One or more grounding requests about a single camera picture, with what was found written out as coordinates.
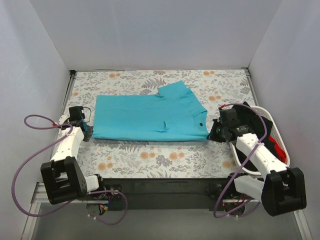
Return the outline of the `teal t shirt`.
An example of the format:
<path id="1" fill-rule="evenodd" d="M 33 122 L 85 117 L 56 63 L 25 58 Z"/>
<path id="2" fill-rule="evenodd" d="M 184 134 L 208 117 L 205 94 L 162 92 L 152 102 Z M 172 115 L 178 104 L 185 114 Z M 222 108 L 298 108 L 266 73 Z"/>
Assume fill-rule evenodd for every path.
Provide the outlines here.
<path id="1" fill-rule="evenodd" d="M 93 138 L 121 141 L 205 141 L 207 110 L 183 81 L 157 94 L 99 95 Z"/>

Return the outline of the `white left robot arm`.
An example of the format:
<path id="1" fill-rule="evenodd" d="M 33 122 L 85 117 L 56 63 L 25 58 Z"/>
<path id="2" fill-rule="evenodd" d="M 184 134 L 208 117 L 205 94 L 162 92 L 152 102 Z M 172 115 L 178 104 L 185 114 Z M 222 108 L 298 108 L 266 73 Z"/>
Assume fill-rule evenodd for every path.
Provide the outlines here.
<path id="1" fill-rule="evenodd" d="M 99 174 L 84 176 L 77 162 L 81 143 L 88 142 L 94 132 L 85 118 L 83 106 L 70 107 L 69 116 L 60 117 L 60 133 L 66 137 L 58 144 L 51 160 L 41 165 L 44 187 L 53 205 L 83 198 L 88 193 L 95 200 L 106 196 L 102 177 Z"/>

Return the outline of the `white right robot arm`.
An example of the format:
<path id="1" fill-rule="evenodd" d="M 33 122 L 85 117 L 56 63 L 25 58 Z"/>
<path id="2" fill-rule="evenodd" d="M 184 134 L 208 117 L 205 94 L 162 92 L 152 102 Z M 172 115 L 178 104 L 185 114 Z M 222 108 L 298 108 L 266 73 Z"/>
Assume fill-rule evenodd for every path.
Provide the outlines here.
<path id="1" fill-rule="evenodd" d="M 248 200 L 257 200 L 270 216 L 278 216 L 307 206 L 305 177 L 298 168 L 290 167 L 290 161 L 282 162 L 264 145 L 263 140 L 271 134 L 279 146 L 286 147 L 274 124 L 264 134 L 257 134 L 246 124 L 242 124 L 237 111 L 229 104 L 219 108 L 220 117 L 214 119 L 207 139 L 214 142 L 228 142 L 233 150 L 246 155 L 244 162 L 231 175 L 216 200 L 213 210 L 217 211 L 223 197 L 237 199 L 246 195 Z"/>

